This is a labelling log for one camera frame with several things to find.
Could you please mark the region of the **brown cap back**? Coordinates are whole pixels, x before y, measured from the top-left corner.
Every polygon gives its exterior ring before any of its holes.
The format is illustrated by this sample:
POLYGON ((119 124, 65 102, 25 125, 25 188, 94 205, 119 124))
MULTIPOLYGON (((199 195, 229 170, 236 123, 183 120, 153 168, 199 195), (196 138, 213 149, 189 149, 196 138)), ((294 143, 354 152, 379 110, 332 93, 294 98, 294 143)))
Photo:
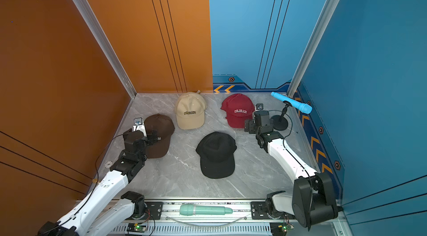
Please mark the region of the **brown cap back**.
POLYGON ((169 151, 171 137, 175 132, 172 119, 162 114, 151 115, 145 120, 145 128, 148 134, 155 132, 157 136, 157 142, 148 147, 147 158, 164 157, 169 151))

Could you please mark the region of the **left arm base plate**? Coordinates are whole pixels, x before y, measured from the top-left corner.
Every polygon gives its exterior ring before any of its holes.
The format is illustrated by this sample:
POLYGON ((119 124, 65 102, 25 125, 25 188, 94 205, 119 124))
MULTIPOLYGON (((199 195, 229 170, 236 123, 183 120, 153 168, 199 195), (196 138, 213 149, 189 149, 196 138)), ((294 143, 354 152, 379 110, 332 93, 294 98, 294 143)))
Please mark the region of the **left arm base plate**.
POLYGON ((160 220, 162 216, 163 202, 149 201, 135 204, 131 219, 134 220, 160 220))

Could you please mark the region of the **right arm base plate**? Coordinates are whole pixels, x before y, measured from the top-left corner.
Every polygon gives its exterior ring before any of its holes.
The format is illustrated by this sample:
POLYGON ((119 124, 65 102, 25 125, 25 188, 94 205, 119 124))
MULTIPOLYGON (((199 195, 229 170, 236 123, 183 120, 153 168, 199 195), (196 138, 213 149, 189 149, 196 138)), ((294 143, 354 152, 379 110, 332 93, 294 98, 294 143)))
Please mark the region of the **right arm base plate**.
POLYGON ((282 212, 272 214, 269 213, 265 201, 252 201, 250 203, 250 207, 251 218, 253 220, 282 219, 284 217, 282 212))

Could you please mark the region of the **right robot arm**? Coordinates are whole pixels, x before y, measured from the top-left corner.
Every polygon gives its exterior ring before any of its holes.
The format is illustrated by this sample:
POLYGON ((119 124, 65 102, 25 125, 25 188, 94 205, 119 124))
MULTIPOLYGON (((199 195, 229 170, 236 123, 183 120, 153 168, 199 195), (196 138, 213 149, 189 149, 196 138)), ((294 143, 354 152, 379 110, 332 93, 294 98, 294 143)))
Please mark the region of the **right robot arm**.
POLYGON ((245 131, 254 134, 261 149, 273 157, 294 182, 291 194, 277 191, 267 195, 266 212, 271 218, 290 214, 307 229, 338 217, 332 180, 305 163, 288 145, 285 137, 273 128, 269 112, 258 110, 245 121, 245 131))

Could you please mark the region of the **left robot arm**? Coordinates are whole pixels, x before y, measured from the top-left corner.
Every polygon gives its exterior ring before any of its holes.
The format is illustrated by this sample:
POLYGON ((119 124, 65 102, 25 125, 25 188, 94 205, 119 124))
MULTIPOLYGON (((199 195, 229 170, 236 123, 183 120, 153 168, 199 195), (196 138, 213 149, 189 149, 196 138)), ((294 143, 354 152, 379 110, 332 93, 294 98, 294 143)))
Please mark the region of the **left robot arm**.
POLYGON ((102 213, 144 167, 148 147, 161 140, 156 130, 147 134, 142 126, 128 130, 123 139, 125 148, 105 177, 57 222, 46 222, 39 229, 39 236, 106 236, 125 219, 146 215, 145 197, 133 191, 126 192, 111 209, 102 213))

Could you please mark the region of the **beige cap back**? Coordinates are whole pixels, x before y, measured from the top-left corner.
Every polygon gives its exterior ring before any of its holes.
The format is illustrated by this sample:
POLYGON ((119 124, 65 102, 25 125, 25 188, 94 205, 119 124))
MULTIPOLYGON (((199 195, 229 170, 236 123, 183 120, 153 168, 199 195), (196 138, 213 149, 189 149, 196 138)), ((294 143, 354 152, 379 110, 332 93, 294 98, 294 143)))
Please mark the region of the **beige cap back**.
POLYGON ((199 92, 182 94, 175 104, 177 124, 182 130, 198 129, 205 122, 207 103, 199 92))

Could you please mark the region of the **black cap back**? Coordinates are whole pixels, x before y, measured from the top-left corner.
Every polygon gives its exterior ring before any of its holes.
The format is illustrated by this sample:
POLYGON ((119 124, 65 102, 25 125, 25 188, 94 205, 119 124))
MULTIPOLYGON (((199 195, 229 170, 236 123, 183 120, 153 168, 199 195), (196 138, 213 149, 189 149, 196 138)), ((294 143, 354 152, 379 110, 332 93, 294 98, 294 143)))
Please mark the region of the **black cap back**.
POLYGON ((233 175, 236 150, 236 141, 229 134, 216 131, 205 136, 196 148, 203 175, 210 179, 222 179, 233 175))

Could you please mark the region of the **maroon cap front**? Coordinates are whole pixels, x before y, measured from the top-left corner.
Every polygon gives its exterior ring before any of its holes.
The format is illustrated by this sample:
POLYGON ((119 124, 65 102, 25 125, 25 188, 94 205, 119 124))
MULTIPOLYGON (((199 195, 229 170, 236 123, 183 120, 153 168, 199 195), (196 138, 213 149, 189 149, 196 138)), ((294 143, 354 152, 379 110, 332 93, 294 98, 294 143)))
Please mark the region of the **maroon cap front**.
POLYGON ((245 121, 252 119, 255 107, 246 95, 233 94, 222 102, 221 110, 226 112, 226 120, 230 127, 243 129, 245 121))

